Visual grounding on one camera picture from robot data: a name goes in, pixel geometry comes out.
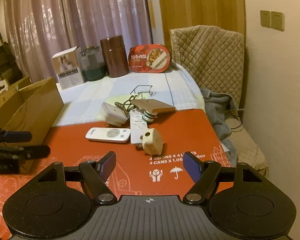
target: white remote control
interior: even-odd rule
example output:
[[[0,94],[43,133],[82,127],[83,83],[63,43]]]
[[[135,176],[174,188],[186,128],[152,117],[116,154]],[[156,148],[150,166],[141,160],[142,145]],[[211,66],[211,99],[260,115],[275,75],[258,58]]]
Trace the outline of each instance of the white remote control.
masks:
[[[130,111],[130,129],[131,144],[142,145],[142,139],[140,139],[140,137],[148,130],[148,125],[147,122],[142,119],[142,112],[138,109]]]
[[[100,128],[92,127],[86,134],[89,141],[125,143],[129,140],[128,128]]]

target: triangular cutout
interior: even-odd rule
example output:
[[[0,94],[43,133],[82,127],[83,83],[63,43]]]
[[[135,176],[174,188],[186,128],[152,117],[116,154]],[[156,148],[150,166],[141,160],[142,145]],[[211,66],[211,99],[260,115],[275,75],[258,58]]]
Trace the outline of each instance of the triangular cutout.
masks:
[[[243,181],[244,182],[262,182],[256,175],[249,169],[243,169]]]
[[[52,168],[46,174],[44,174],[38,182],[56,181],[58,179],[57,168]]]

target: wooden door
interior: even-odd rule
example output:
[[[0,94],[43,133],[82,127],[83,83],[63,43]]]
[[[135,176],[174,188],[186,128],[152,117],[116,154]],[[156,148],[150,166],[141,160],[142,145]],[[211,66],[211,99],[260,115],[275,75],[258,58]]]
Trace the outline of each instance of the wooden door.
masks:
[[[245,35],[244,0],[160,0],[165,46],[170,29],[216,25]]]

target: outlet plate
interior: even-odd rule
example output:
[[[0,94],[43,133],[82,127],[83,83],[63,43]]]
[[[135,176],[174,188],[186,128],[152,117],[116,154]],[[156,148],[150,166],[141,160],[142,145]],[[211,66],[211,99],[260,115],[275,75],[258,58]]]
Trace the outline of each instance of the outlet plate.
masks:
[[[260,23],[262,27],[271,28],[270,11],[260,11]]]
[[[278,31],[284,31],[284,14],[282,12],[271,12],[271,27]]]

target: quilted chair cover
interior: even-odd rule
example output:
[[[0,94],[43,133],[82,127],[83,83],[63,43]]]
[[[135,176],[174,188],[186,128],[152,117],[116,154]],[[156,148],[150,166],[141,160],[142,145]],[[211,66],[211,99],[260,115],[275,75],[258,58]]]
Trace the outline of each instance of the quilted chair cover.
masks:
[[[172,59],[186,68],[200,88],[231,94],[239,105],[244,36],[217,26],[170,30]]]
[[[244,36],[217,26],[198,25],[170,30],[172,59],[190,73],[200,88],[231,94],[239,105],[244,63]],[[229,127],[240,122],[228,119]],[[246,162],[268,176],[268,165],[260,148],[244,127],[232,131],[238,162]]]

